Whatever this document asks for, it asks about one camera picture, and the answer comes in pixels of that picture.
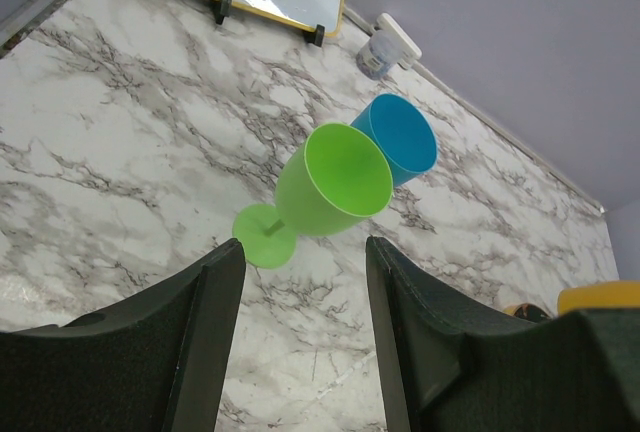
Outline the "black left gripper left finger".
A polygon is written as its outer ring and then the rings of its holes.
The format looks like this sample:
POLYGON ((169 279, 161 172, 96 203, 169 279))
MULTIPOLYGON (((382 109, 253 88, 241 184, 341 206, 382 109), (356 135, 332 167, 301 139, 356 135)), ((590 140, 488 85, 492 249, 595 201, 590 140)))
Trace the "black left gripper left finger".
POLYGON ((5 431, 211 431, 245 280, 231 239, 64 325, 1 336, 5 431))

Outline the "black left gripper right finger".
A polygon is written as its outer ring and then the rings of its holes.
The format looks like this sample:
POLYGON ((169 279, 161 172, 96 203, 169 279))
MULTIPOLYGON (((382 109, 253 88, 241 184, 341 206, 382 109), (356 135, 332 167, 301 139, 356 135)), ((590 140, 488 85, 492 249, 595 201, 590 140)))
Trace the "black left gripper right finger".
POLYGON ((639 313, 585 309, 542 323, 487 307, 366 243, 391 431, 635 431, 639 313))

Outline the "green plastic wine glass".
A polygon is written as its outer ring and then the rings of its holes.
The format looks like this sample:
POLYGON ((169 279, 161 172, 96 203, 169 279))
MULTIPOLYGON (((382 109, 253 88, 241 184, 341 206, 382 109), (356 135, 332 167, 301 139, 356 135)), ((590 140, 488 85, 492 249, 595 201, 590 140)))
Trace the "green plastic wine glass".
POLYGON ((274 203, 238 213, 233 237, 247 262, 278 268, 294 255, 299 236, 343 232, 384 210, 392 193, 389 164, 374 141, 350 125, 324 124, 287 161, 274 203))

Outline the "blue plastic wine glass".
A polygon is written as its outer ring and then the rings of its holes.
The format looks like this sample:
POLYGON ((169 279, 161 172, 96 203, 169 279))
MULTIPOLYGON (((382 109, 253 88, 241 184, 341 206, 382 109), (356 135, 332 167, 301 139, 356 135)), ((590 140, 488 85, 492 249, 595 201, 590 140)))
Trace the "blue plastic wine glass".
POLYGON ((421 111, 403 97, 377 96, 351 126, 378 145, 389 164, 394 187, 429 172, 436 165, 436 134, 421 111))

